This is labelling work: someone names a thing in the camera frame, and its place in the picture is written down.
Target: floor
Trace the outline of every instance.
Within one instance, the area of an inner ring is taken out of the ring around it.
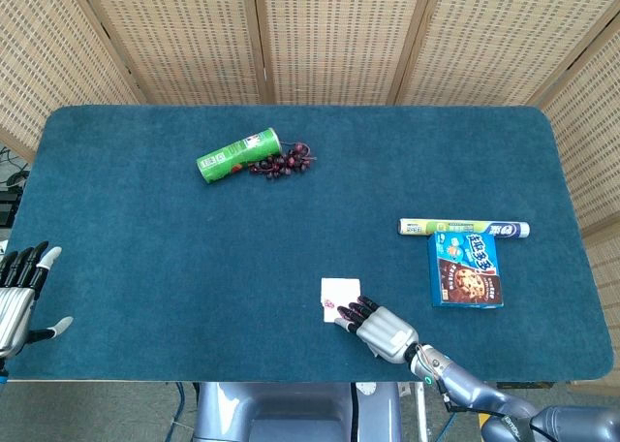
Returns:
[[[11,161],[13,164],[0,154],[0,181],[5,181],[24,164],[13,154]],[[9,235],[10,230],[0,229],[0,240]],[[164,441],[179,401],[173,383],[14,382],[5,387],[0,398],[0,442]],[[196,418],[194,390],[190,384],[185,384],[184,389],[185,410],[172,438],[176,442],[191,440]],[[564,383],[556,384],[550,390],[516,390],[511,393],[541,408],[595,405],[620,409],[620,397],[576,393]],[[434,390],[426,389],[425,400],[429,440],[434,441],[449,415]],[[401,410],[403,442],[416,442],[418,429],[413,395],[401,397]],[[478,416],[459,414],[444,440],[479,441]]]

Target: cookie box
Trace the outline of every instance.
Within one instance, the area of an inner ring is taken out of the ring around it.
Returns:
[[[434,306],[504,305],[493,236],[436,232],[428,239],[428,251]]]

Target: grapes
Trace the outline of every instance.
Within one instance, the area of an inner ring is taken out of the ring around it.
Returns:
[[[312,160],[310,146],[306,143],[296,142],[292,147],[280,155],[270,155],[257,163],[248,165],[250,174],[262,174],[269,180],[295,173],[304,173],[310,167]]]

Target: cookie image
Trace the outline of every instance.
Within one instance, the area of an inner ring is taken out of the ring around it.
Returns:
[[[484,282],[479,274],[469,269],[459,269],[454,275],[456,287],[470,300],[483,300],[486,295]]]

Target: white card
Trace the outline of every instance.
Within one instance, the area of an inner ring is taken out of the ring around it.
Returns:
[[[359,279],[321,279],[321,305],[323,306],[323,321],[333,323],[340,317],[338,306],[348,306],[356,301],[361,294]]]

